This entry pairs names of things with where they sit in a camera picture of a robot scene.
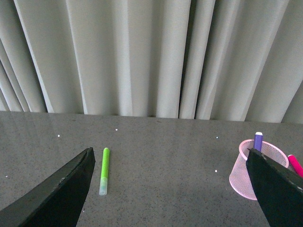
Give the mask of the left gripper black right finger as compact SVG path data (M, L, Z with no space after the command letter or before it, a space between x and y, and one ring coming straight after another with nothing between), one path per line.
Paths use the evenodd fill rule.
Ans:
M257 201L271 227L303 225L303 179L251 148L246 161Z

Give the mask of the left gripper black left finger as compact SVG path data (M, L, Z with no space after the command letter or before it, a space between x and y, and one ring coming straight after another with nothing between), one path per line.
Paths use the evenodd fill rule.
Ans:
M2 227L74 227L77 225L95 166L87 148L27 194L1 210Z

